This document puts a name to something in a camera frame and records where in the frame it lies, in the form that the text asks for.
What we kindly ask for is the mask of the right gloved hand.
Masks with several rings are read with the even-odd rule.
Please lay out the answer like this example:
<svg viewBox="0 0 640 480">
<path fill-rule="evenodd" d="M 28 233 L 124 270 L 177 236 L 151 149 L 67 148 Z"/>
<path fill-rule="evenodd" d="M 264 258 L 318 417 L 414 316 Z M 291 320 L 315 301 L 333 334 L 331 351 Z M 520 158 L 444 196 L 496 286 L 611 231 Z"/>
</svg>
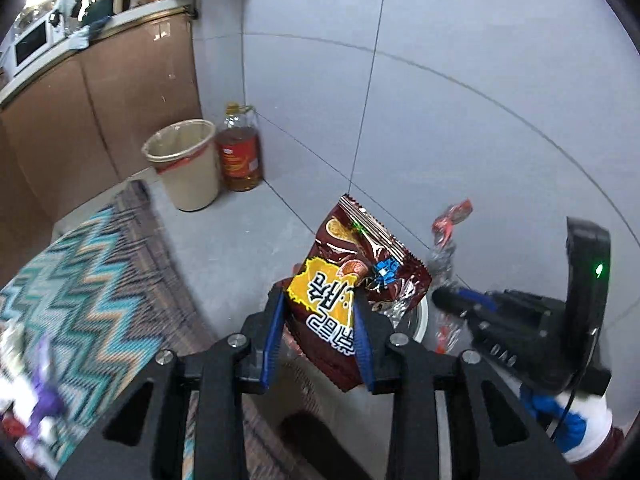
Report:
<svg viewBox="0 0 640 480">
<path fill-rule="evenodd" d="M 570 400 L 568 393 L 549 396 L 521 384 L 520 400 L 534 417 L 550 415 L 558 423 L 554 442 L 570 464 L 597 452 L 613 429 L 613 413 L 606 396 L 575 396 L 563 422 L 560 418 Z"/>
</svg>

